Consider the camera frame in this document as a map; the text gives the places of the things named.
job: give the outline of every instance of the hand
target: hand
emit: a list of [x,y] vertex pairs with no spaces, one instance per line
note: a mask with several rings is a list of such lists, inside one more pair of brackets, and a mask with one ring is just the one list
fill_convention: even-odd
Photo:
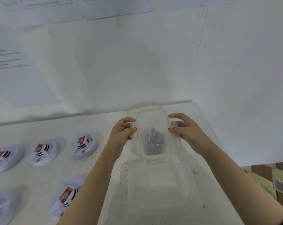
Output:
[[178,133],[181,138],[186,140],[191,148],[198,154],[203,155],[216,144],[203,132],[198,124],[185,114],[173,113],[170,118],[180,118],[182,121],[177,121],[178,127],[171,127],[171,133]]
[[134,121],[136,120],[132,117],[122,118],[111,130],[108,142],[103,151],[107,152],[109,156],[114,156],[115,160],[120,157],[125,143],[131,140],[130,135],[136,132],[136,128],[130,128],[129,123]]

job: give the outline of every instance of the clear plastic lid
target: clear plastic lid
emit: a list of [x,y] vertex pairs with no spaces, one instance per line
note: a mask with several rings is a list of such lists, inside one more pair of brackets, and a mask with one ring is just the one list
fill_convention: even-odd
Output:
[[197,210],[201,200],[186,163],[134,166],[128,173],[128,210],[134,215]]
[[168,128],[172,126],[165,110],[159,106],[136,112],[135,147],[146,160],[170,158],[177,153],[177,140]]

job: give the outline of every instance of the paper sheet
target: paper sheet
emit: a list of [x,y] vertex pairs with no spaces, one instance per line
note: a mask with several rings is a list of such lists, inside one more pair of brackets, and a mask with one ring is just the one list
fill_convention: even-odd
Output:
[[237,0],[168,0],[168,11],[195,9],[213,5],[234,3]]
[[153,0],[78,0],[85,20],[153,11]]
[[82,20],[78,0],[0,0],[14,28]]
[[9,31],[0,33],[0,94],[16,107],[59,102],[35,64]]

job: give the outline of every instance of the white smoke detector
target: white smoke detector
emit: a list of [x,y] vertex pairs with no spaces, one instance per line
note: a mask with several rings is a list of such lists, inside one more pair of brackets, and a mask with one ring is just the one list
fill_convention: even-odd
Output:
[[51,162],[58,155],[60,144],[54,139],[45,139],[37,143],[32,149],[29,163],[34,166],[43,166]]
[[98,139],[92,132],[84,132],[76,136],[70,144],[70,152],[76,159],[84,159],[95,152]]
[[7,225],[16,214],[20,197],[12,190],[0,192],[0,225]]
[[25,150],[19,145],[8,145],[0,150],[0,172],[15,166],[24,156]]
[[50,203],[50,213],[60,219],[65,210],[74,199],[79,189],[84,183],[85,178],[75,176],[65,180],[57,188]]

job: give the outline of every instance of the white table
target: white table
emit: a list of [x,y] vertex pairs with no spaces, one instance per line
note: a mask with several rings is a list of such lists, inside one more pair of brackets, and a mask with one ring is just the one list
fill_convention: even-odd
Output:
[[[168,113],[186,113],[222,147],[198,106],[191,103],[163,106]],[[26,147],[24,158],[12,169],[0,173],[0,189],[15,188],[21,193],[20,209],[11,225],[56,224],[49,215],[49,202],[65,179],[88,173],[105,146],[111,128],[126,116],[125,111],[63,119],[0,126],[0,148],[21,143]],[[82,132],[96,132],[99,147],[90,157],[77,160],[69,155],[66,146]],[[56,138],[61,143],[59,155],[49,164],[34,167],[28,163],[28,149],[46,138]],[[116,161],[98,224],[243,224],[225,193],[212,175],[207,163],[182,141],[178,157],[190,166],[202,200],[199,211],[188,214],[131,217],[127,209],[127,174],[131,166],[141,160],[131,151],[131,142],[124,147]]]

